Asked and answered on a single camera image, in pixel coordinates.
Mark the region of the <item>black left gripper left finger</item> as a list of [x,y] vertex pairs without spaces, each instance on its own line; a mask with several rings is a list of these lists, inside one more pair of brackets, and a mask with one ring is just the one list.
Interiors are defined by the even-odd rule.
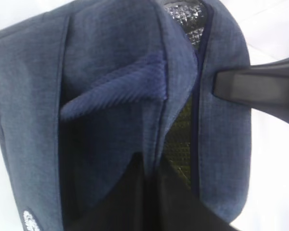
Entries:
[[143,157],[135,153],[113,189],[90,212],[69,227],[71,231],[143,231]]

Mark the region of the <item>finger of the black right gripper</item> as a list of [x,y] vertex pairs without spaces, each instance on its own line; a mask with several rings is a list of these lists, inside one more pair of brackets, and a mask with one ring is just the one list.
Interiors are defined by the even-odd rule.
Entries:
[[215,77],[213,94],[289,124],[289,58],[246,69],[220,71]]

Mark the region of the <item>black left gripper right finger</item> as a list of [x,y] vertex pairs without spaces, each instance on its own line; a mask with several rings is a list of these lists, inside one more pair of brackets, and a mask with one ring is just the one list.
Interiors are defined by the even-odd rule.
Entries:
[[162,158],[148,162],[149,231],[236,231],[204,204]]

